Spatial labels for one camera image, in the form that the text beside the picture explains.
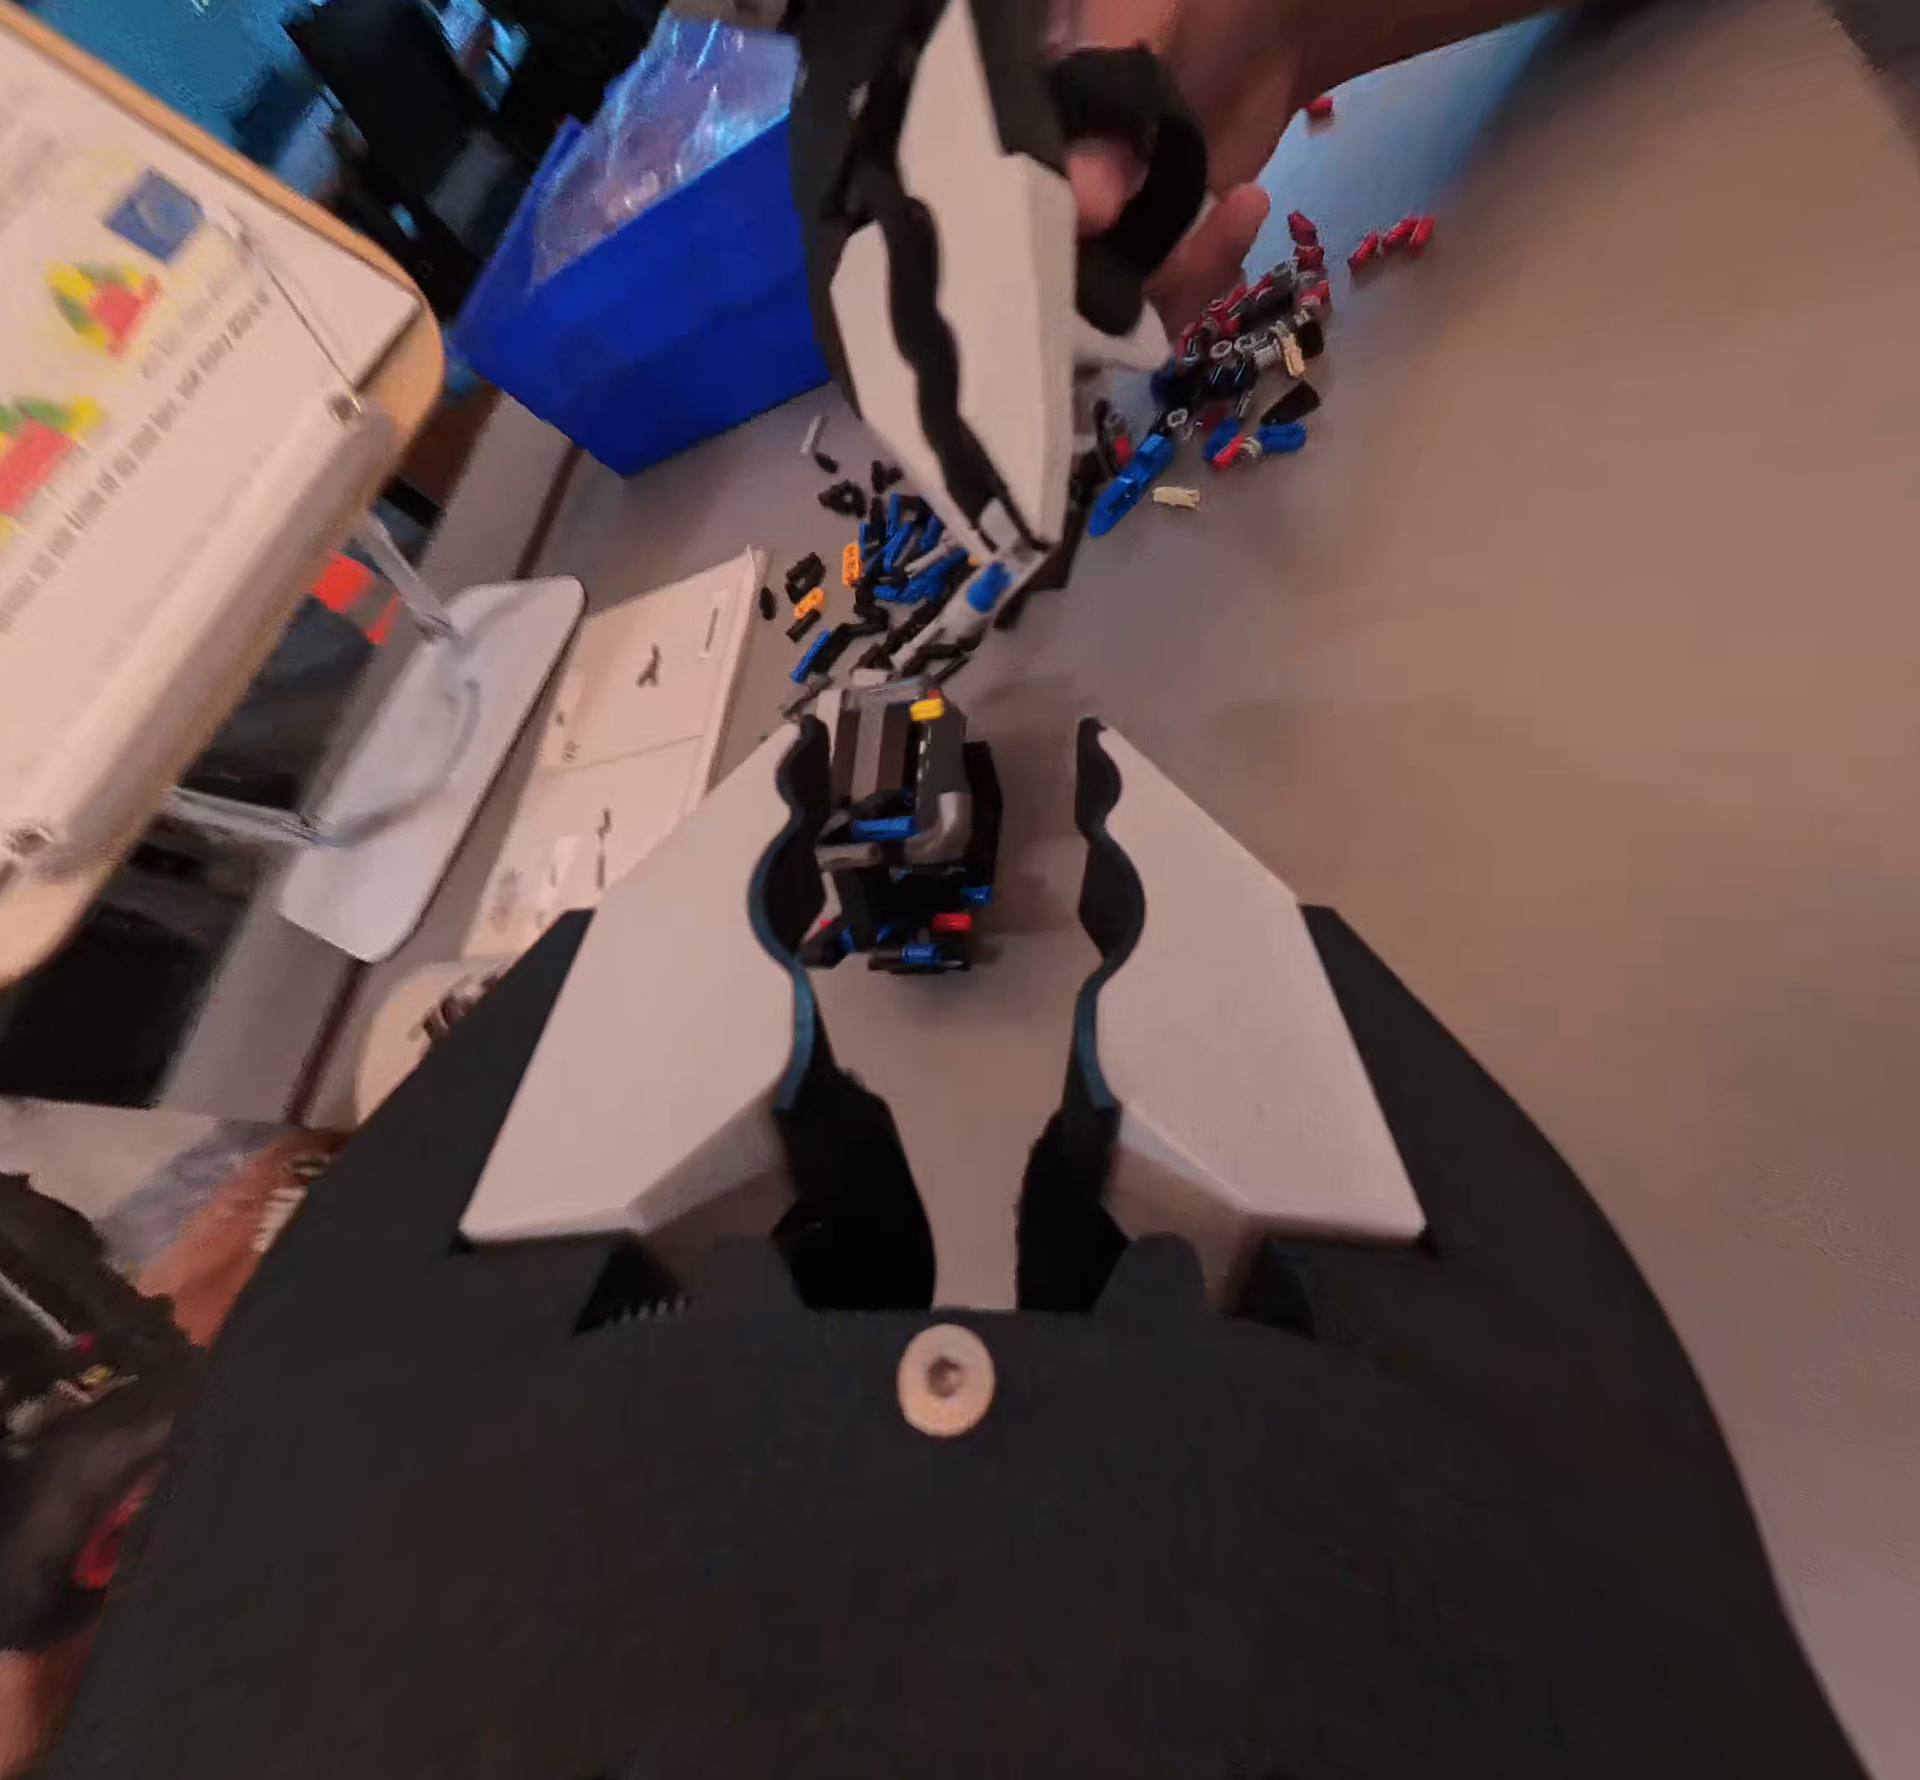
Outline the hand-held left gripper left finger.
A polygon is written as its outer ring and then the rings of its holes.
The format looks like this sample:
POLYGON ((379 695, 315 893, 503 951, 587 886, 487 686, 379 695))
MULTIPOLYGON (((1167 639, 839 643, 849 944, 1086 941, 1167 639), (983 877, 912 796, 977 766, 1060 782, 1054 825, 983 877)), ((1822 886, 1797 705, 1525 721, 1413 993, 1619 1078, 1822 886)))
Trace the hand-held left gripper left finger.
POLYGON ((826 730, 781 721, 597 902, 492 1140, 467 1246, 765 1238, 792 1208, 774 1100, 808 1007, 826 730))

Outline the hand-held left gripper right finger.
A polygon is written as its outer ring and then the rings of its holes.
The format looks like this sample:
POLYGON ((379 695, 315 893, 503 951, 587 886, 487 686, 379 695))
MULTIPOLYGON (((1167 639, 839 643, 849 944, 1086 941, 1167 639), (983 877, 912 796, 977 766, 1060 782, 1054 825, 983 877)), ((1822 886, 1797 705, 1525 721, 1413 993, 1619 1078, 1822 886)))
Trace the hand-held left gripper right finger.
POLYGON ((1115 724, 1071 746, 1067 1168, 1121 1238, 1183 1238, 1232 1303, 1271 1238, 1413 1246, 1424 1209, 1306 907, 1115 724))

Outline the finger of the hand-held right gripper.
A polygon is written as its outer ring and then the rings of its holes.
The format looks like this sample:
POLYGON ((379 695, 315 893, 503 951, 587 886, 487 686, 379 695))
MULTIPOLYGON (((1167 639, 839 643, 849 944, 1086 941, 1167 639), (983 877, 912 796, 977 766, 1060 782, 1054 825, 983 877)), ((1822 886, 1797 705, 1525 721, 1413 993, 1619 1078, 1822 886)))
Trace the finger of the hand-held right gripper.
POLYGON ((899 175, 933 228, 957 419, 1004 488, 986 517, 1048 546, 1067 507, 1074 202, 1058 166, 1004 143, 972 0, 946 3, 917 61, 899 175))
POLYGON ((882 223, 849 234, 830 279, 849 397, 910 486, 980 561, 1035 565, 1038 542, 957 402, 957 343, 912 256, 882 223))

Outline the pile of lego pieces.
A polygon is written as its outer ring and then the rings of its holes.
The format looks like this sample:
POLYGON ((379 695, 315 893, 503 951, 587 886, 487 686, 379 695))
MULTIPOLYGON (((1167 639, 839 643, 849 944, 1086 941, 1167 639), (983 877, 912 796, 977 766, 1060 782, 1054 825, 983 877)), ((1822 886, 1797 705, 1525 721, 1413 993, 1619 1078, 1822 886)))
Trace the pile of lego pieces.
POLYGON ((1151 374, 1144 423, 1131 423, 1106 396, 1092 397, 1089 434, 1070 455, 1060 539, 1024 578, 973 561, 899 465, 875 455, 857 481, 821 454, 816 465, 830 480, 817 503, 849 520, 836 556, 842 604, 830 605, 821 553, 785 568, 784 633, 798 658, 784 715, 830 686, 889 684, 907 671, 946 684, 988 633, 1018 624, 1032 594, 1060 592, 1080 546, 1111 535, 1142 500, 1193 504, 1196 491, 1167 481, 1183 447, 1210 471, 1300 451, 1320 402, 1309 366, 1326 343, 1332 279, 1306 211, 1287 211, 1287 239, 1283 263, 1210 298, 1177 332, 1151 374))

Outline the partly built lego assembly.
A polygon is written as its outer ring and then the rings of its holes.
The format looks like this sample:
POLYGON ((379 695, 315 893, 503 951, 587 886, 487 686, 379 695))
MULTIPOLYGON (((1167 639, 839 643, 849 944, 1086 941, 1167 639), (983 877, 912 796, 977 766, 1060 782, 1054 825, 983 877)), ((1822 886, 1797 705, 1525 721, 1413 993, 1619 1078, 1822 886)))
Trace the partly built lego assembly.
POLYGON ((1004 790, 992 749, 933 679, 849 686, 830 718, 830 806, 816 837, 823 907, 800 958, 860 957, 894 975, 972 968, 992 903, 1004 790))

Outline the lego instruction booklet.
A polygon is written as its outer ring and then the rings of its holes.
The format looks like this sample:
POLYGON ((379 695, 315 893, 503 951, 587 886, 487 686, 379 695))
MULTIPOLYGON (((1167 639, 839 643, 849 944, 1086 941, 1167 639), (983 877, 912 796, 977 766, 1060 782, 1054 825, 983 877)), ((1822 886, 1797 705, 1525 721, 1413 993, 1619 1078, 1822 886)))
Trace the lego instruction booklet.
POLYGON ((587 614, 460 951, 398 978, 373 1013, 356 1124, 539 933, 596 910, 709 793, 762 578, 765 552, 748 546, 587 614))

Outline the printed cardboard lego box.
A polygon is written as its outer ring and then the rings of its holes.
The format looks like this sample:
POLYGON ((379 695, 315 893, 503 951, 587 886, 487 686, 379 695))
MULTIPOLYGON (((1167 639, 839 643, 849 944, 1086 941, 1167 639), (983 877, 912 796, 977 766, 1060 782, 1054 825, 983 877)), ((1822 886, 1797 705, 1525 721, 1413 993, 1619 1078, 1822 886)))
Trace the printed cardboard lego box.
POLYGON ((211 1338, 343 1143, 216 1124, 103 1217, 2 1173, 2 1652, 97 1617, 211 1338))

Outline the blue plastic bin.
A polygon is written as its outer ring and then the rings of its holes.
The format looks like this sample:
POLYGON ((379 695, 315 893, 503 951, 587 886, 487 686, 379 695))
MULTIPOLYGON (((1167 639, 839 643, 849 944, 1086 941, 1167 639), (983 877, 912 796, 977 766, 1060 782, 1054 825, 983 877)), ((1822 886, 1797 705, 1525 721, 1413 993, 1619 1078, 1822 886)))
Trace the blue plastic bin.
POLYGON ((561 121, 447 354, 622 477, 821 387, 785 117, 535 279, 535 211, 584 136, 561 121))

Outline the clear plastic bag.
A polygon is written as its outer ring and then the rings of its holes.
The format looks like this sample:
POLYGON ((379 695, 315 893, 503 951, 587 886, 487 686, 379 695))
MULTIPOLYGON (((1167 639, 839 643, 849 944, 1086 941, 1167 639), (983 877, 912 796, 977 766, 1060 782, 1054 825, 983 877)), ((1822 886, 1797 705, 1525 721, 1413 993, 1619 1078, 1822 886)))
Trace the clear plastic bag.
POLYGON ((778 124, 795 80, 798 45, 785 33, 662 13, 554 175, 535 187, 532 283, 778 124))

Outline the white stand base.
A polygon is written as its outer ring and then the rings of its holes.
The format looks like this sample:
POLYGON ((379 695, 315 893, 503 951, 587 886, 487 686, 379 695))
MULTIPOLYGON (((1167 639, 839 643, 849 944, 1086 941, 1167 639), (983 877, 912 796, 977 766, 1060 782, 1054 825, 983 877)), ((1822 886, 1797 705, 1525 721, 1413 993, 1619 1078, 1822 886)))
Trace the white stand base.
POLYGON ((281 916, 362 965, 419 928, 587 611, 571 574, 467 585, 422 639, 318 802, 281 916))

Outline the black office chair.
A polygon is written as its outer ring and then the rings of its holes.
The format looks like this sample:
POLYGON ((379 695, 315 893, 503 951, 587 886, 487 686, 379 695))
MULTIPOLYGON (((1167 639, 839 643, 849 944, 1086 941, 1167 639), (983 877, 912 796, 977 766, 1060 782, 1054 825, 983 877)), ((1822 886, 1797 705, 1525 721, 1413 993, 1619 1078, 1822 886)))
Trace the black office chair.
POLYGON ((385 207, 492 256, 532 179, 427 0, 325 0, 291 43, 351 126, 385 207))

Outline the clear acrylic stand support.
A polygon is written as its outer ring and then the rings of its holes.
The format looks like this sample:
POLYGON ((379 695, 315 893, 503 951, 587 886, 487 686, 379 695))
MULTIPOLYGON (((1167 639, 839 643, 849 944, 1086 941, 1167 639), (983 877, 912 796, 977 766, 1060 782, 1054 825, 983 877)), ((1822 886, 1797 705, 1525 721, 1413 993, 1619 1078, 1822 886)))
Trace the clear acrylic stand support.
POLYGON ((431 590, 376 512, 364 514, 356 539, 373 571, 393 590, 398 605, 415 624, 419 642, 437 650, 437 658, 427 665, 427 686, 432 686, 451 721, 443 756, 415 773, 414 782, 386 788, 376 806, 336 821, 315 821, 298 809, 227 801, 187 785, 168 788, 158 821, 236 847, 350 851, 427 806, 464 760, 483 714, 483 684, 473 668, 477 646, 456 626, 451 604, 431 590))

